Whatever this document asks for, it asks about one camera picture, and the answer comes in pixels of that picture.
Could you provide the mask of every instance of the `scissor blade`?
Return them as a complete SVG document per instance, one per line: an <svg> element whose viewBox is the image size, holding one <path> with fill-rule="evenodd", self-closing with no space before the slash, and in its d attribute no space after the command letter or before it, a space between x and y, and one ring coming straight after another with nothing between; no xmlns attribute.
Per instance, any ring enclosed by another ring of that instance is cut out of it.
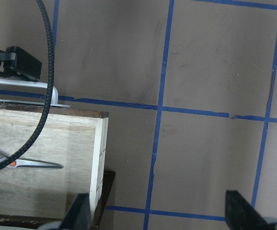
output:
<svg viewBox="0 0 277 230"><path fill-rule="evenodd" d="M8 168L50 168L50 169L62 169L63 165L46 162L46 161L35 161L30 159L17 159L16 164L13 163Z"/></svg>

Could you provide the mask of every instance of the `wooden panel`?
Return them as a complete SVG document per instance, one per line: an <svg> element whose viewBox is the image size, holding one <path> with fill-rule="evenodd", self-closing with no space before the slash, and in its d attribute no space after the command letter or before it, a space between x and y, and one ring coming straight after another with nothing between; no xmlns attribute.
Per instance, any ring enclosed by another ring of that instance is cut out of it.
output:
<svg viewBox="0 0 277 230"><path fill-rule="evenodd" d="M61 219L76 194L90 192L94 143L103 143L95 140L96 126L103 119L67 113L49 114L41 135L22 157L64 168L1 170L0 214ZM39 112L0 109L0 150L7 155L15 152L30 137L39 118Z"/></svg>

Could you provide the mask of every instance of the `wooden box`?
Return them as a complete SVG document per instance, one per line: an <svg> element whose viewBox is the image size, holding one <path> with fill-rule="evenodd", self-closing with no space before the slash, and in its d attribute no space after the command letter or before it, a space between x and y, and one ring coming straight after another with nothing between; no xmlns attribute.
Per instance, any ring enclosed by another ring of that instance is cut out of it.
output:
<svg viewBox="0 0 277 230"><path fill-rule="evenodd" d="M34 131L41 106L0 103L0 151L10 155ZM21 157L63 169L0 171L0 214L62 219L78 193L90 193L91 213L102 191L108 113L51 108L34 145Z"/></svg>

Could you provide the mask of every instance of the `scissors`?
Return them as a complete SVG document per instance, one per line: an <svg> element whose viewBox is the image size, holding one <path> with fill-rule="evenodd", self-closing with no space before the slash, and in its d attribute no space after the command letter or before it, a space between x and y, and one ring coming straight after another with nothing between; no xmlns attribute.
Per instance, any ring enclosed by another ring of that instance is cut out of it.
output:
<svg viewBox="0 0 277 230"><path fill-rule="evenodd" d="M0 162L4 161L7 155L0 152ZM17 159L11 164L6 166L6 168L50 168L50 169L62 169L63 166L56 163L46 162L46 161L35 161L31 159Z"/></svg>

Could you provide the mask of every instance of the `braided black cable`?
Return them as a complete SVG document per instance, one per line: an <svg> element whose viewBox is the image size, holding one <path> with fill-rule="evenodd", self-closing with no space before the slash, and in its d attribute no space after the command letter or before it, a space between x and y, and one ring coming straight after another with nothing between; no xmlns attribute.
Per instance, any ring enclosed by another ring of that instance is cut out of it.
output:
<svg viewBox="0 0 277 230"><path fill-rule="evenodd" d="M47 86L44 109L42 112L42 116L39 120L39 123L36 126L31 137L19 150L17 150L11 156L7 157L4 161L0 162L0 169L5 168L7 165L11 164L13 161L21 157L33 145L33 143L36 141L36 139L38 138L39 134L41 133L45 125L45 122L48 117L49 109L50 109L53 80L54 80L53 78L54 77L54 48L53 48L52 32L51 32L50 21L49 21L44 3L42 2L42 0L36 0L36 2L43 16L43 21L46 28L47 44L48 44L48 86Z"/></svg>

